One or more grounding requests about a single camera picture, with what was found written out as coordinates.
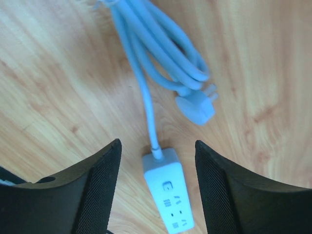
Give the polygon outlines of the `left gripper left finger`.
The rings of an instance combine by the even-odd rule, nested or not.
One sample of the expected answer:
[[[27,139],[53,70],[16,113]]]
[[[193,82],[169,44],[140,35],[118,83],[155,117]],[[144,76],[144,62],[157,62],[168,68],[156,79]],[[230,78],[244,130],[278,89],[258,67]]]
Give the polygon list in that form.
[[[35,183],[1,168],[1,233],[108,233],[121,151],[121,142],[115,139],[94,155]]]

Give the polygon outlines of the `light blue power strip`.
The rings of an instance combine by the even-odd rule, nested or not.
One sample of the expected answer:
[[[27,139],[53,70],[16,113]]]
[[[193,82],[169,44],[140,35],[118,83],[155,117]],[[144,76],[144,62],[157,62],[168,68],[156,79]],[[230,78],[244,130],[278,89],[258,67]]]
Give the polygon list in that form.
[[[182,164],[175,149],[158,141],[152,96],[146,81],[177,96],[182,114],[197,125],[215,114],[216,86],[205,86],[209,68],[187,34],[148,0],[97,1],[110,9],[113,23],[138,81],[147,120],[151,152],[142,158],[143,173],[165,227],[177,234],[195,225]]]

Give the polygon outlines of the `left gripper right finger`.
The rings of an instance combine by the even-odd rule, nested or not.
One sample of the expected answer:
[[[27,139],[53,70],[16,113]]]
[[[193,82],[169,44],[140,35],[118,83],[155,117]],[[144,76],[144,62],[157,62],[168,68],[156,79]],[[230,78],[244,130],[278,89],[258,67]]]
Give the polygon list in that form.
[[[195,143],[195,166],[210,234],[310,234],[312,191],[256,174]]]

